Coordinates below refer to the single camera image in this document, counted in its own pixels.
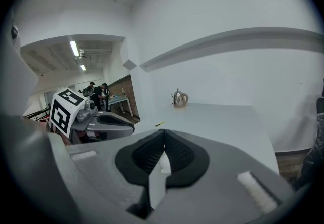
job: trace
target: desk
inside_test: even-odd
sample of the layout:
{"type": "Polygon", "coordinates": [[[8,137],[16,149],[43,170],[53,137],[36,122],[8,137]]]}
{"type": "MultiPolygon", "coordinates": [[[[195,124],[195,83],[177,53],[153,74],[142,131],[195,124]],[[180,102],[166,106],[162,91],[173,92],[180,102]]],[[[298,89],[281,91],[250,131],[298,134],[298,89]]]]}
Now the desk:
{"type": "Polygon", "coordinates": [[[127,104],[128,104],[128,108],[130,110],[130,114],[133,117],[133,113],[132,113],[132,109],[131,109],[131,105],[130,105],[130,101],[129,101],[128,97],[114,97],[114,98],[108,100],[108,104],[112,105],[112,104],[115,104],[115,103],[119,103],[121,110],[124,111],[121,102],[125,101],[125,100],[127,100],[127,104]]]}
{"type": "Polygon", "coordinates": [[[279,174],[268,134],[252,106],[188,103],[166,106],[154,117],[135,125],[134,134],[151,129],[171,129],[235,146],[279,174]]]}

